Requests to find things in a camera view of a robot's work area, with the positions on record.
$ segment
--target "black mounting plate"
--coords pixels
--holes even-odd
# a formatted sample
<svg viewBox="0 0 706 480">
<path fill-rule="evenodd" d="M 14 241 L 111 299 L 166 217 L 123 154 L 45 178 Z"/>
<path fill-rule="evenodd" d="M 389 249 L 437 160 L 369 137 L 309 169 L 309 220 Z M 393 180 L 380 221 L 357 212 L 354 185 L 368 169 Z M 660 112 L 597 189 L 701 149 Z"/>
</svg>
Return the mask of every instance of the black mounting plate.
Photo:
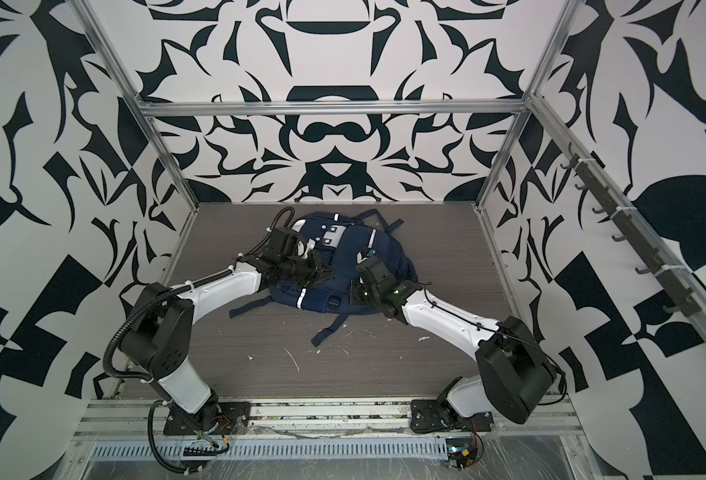
<svg viewBox="0 0 706 480">
<path fill-rule="evenodd" d="M 219 413 L 218 415 L 224 415 L 225 417 L 230 420 L 230 423 L 228 424 L 228 421 L 225 420 L 224 422 L 220 422 L 220 425 L 226 425 L 224 427 L 220 427 L 218 432 L 214 432 L 216 435 L 230 435 L 233 432 L 233 429 L 239 424 L 243 424 L 244 426 L 249 424 L 249 414 L 252 411 L 252 404 L 249 402 L 220 402 L 219 408 L 222 410 L 222 413 Z M 174 416 L 171 420 L 168 418 L 166 419 L 166 425 L 164 426 L 163 429 L 163 434 L 166 436 L 184 436 L 184 435 L 194 435 L 193 433 L 193 427 L 190 425 L 188 420 L 182 416 L 182 415 L 177 415 Z"/>
<path fill-rule="evenodd" d="M 411 401 L 410 427 L 414 433 L 431 433 L 457 428 L 465 428 L 472 432 L 473 424 L 477 432 L 491 432 L 494 418 L 490 412 L 485 412 L 477 413 L 470 418 L 456 418 L 454 426 L 452 421 L 446 409 L 442 408 L 437 400 Z"/>
</svg>

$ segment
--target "black and white patterned wall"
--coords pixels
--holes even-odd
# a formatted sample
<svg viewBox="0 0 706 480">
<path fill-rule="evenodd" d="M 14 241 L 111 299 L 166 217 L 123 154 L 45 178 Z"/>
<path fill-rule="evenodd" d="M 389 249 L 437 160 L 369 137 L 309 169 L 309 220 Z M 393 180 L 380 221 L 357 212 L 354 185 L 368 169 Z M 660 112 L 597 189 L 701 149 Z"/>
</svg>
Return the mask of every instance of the black and white patterned wall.
<svg viewBox="0 0 706 480">
<path fill-rule="evenodd" d="M 546 100 L 706 285 L 706 2 L 588 0 L 571 34 Z M 706 478 L 706 344 L 565 163 L 532 119 L 486 206 L 516 300 L 608 475 Z"/>
<path fill-rule="evenodd" d="M 0 0 L 0 478 L 64 453 L 189 213 L 62 0 Z"/>
<path fill-rule="evenodd" d="M 147 101 L 520 98 L 563 0 L 99 0 Z M 166 118 L 201 201 L 474 200 L 508 114 Z"/>
<path fill-rule="evenodd" d="M 511 114 L 156 119 L 204 202 L 474 200 Z"/>
</svg>

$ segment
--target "plastic sheet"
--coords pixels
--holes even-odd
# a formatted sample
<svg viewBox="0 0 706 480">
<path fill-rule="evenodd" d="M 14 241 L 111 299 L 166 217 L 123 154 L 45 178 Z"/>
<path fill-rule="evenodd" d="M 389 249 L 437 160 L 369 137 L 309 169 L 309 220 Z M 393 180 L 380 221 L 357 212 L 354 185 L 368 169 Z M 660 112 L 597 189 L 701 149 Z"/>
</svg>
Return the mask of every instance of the plastic sheet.
<svg viewBox="0 0 706 480">
<path fill-rule="evenodd" d="M 590 478 L 584 472 L 572 468 L 576 462 L 575 452 L 569 446 L 579 447 L 579 442 L 561 436 L 487 436 L 483 439 L 483 454 L 476 463 L 463 471 L 449 468 L 444 455 L 428 447 L 393 447 L 396 444 L 425 444 L 433 442 L 443 445 L 443 440 L 426 438 L 231 438 L 232 452 L 240 445 L 241 457 L 223 455 L 213 460 L 202 472 L 191 475 L 201 480 L 257 480 L 280 478 L 285 480 L 315 480 L 326 478 L 397 480 L 444 480 L 478 478 L 494 480 L 565 480 Z M 355 452 L 343 444 L 368 445 L 365 452 Z M 392 444 L 391 447 L 374 446 Z M 315 450 L 308 450 L 315 444 Z M 95 452 L 105 452 L 97 444 Z M 285 445 L 281 451 L 276 445 Z M 180 479 L 180 475 L 166 472 L 152 458 L 124 456 L 111 458 L 94 454 L 86 466 L 84 479 L 141 480 L 168 478 Z"/>
</svg>

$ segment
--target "thin black wire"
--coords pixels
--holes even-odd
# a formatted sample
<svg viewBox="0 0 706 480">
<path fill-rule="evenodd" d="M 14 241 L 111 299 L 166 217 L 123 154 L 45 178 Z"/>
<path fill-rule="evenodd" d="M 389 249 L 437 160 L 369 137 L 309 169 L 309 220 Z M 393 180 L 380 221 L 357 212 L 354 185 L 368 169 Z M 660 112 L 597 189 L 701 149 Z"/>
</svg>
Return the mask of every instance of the thin black wire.
<svg viewBox="0 0 706 480">
<path fill-rule="evenodd" d="M 433 282 L 428 282 L 428 283 L 415 282 L 415 283 L 419 283 L 419 284 L 422 285 L 422 286 L 428 286 L 428 285 L 432 285 L 432 284 L 433 284 Z M 424 295 L 425 295 L 425 300 L 431 305 L 430 308 L 438 308 L 438 310 L 442 310 L 442 311 L 444 311 L 444 312 L 446 312 L 446 313 L 449 313 L 449 314 L 451 314 L 451 315 L 454 315 L 456 318 L 462 320 L 462 321 L 465 322 L 465 323 L 471 324 L 472 326 L 474 326 L 475 328 L 477 328 L 477 329 L 479 329 L 479 330 L 485 330 L 485 331 L 487 331 L 487 332 L 498 333 L 498 334 L 500 334 L 500 335 L 502 335 L 502 336 L 504 336 L 504 337 L 507 337 L 507 338 L 509 338 L 509 339 L 513 339 L 513 340 L 518 341 L 518 342 L 520 342 L 520 343 L 522 343 L 522 344 L 524 344 L 524 345 L 530 346 L 530 347 L 533 348 L 534 350 L 537 350 L 538 352 L 540 352 L 541 354 L 543 354 L 544 356 L 546 356 L 548 360 L 550 360 L 550 363 L 552 364 L 553 369 L 556 370 L 556 373 L 558 373 L 558 374 L 561 376 L 561 378 L 564 378 L 564 379 L 566 378 L 566 376 L 565 376 L 565 374 L 564 374 L 564 371 L 561 369 L 561 367 L 558 366 L 558 363 L 556 362 L 556 360 L 554 360 L 550 355 L 548 355 L 547 352 L 545 352 L 544 350 L 542 350 L 539 346 L 534 345 L 533 343 L 529 343 L 529 342 L 527 342 L 527 341 L 525 341 L 525 340 L 521 340 L 521 339 L 518 338 L 517 336 L 508 335 L 507 333 L 503 333 L 503 332 L 498 331 L 498 330 L 492 330 L 492 329 L 490 329 L 490 328 L 486 328 L 486 327 L 482 326 L 482 325 L 480 324 L 480 322 L 478 322 L 478 323 L 473 323 L 473 322 L 469 321 L 468 319 L 463 318 L 462 316 L 459 316 L 459 315 L 457 315 L 456 313 L 454 313 L 454 312 L 452 312 L 452 311 L 450 311 L 450 310 L 446 310 L 446 309 L 443 308 L 442 306 L 438 305 L 437 302 L 432 301 L 432 300 L 427 296 L 427 288 L 424 288 L 424 289 L 423 289 L 423 293 L 424 293 Z M 557 400 L 555 400 L 555 401 L 553 401 L 553 402 L 538 403 L 537 405 L 538 405 L 538 406 L 555 405 L 555 404 L 557 404 L 558 402 L 563 401 L 564 398 L 566 398 L 566 385 L 564 385 L 564 388 L 562 389 L 562 392 L 561 392 L 561 397 L 560 397 L 559 399 L 557 399 Z"/>
</svg>

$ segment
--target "horizontal aluminum bar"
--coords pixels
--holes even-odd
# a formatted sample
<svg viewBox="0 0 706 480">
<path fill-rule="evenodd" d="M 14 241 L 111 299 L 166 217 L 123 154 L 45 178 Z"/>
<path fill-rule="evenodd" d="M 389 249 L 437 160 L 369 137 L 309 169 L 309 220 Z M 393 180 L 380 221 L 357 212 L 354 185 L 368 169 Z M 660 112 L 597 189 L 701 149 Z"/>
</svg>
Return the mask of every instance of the horizontal aluminum bar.
<svg viewBox="0 0 706 480">
<path fill-rule="evenodd" d="M 250 101 L 250 102 L 140 102 L 146 117 L 195 117 L 207 115 L 302 114 L 432 114 L 518 113 L 523 100 L 373 100 L 373 101 Z"/>
</svg>

